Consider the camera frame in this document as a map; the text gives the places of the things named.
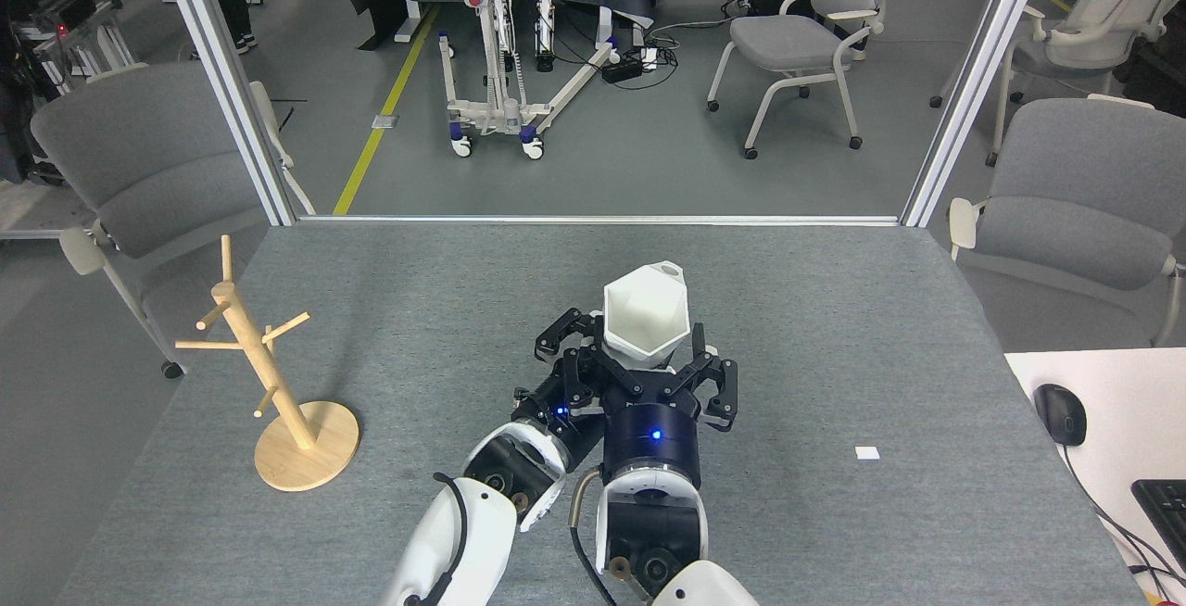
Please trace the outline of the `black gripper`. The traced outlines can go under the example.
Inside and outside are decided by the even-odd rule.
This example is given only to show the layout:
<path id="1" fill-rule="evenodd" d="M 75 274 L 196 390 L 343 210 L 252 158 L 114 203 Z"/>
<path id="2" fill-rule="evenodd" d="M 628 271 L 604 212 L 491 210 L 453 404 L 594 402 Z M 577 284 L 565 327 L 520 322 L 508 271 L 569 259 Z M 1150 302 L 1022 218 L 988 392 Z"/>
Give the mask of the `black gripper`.
<path id="1" fill-rule="evenodd" d="M 693 361 L 675 374 L 669 384 L 669 403 L 626 406 L 606 415 L 604 436 L 604 481 L 627 468 L 665 466 L 700 484 L 699 419 L 704 412 L 719 422 L 707 422 L 715 430 L 732 430 L 738 413 L 737 361 L 723 361 L 706 343 L 703 323 L 694 323 Z M 707 403 L 696 403 L 690 413 L 680 404 L 695 397 L 699 387 L 716 387 Z"/>
<path id="2" fill-rule="evenodd" d="M 555 361 L 569 334 L 597 340 L 602 332 L 600 310 L 566 310 L 535 337 L 535 358 Z M 599 345 L 565 349 L 562 370 L 551 371 L 535 389 L 517 387 L 512 448 L 521 463 L 542 473 L 574 471 L 604 436 L 604 412 L 593 408 L 611 389 L 619 389 L 627 400 L 640 398 L 639 379 Z"/>

